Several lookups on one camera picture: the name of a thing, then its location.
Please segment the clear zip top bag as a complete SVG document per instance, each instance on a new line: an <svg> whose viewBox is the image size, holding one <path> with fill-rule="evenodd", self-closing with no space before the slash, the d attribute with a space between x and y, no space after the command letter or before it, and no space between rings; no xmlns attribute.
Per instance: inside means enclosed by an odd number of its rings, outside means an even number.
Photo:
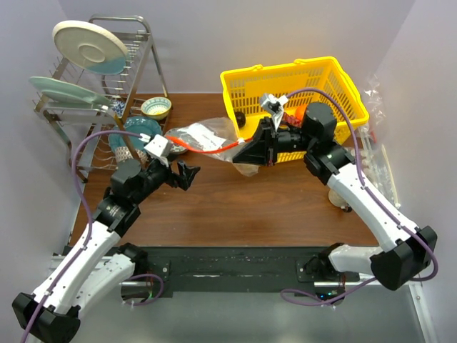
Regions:
<svg viewBox="0 0 457 343"><path fill-rule="evenodd" d="M231 164L246 177L259 171L254 164L239 164L233 158L250 141L238 138L233 122L226 117L205 119L188 126L173 128L165 133L174 146L186 149L215 160Z"/></svg>

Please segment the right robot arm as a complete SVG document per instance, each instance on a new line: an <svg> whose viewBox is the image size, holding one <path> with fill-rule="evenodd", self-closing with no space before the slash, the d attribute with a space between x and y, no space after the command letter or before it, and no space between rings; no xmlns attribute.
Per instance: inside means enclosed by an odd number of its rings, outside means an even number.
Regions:
<svg viewBox="0 0 457 343"><path fill-rule="evenodd" d="M306 168L346 201L378 242L377 247L333 244L307 262L306 269L328 281L343 272L370 274L385 288L396 290L431 263L437 234L402 215L370 183L355 158L334 139L335 128L331 107L321 102L307 106L299 128L276 129L266 117L233 162L273 166L280 153L304 150Z"/></svg>

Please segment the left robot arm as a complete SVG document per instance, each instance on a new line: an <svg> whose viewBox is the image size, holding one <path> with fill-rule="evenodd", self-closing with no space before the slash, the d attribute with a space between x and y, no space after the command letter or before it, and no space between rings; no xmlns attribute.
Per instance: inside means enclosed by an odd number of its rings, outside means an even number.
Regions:
<svg viewBox="0 0 457 343"><path fill-rule="evenodd" d="M162 184L187 190L197 166L178 161L178 172L153 159L147 168L127 159L111 175L106 190L84 233L53 273L32 294L20 293L12 303L24 338L30 334L42 342L70 342L82 318L117 284L147 276L147 253L125 244L98 267L140 215L139 205Z"/></svg>

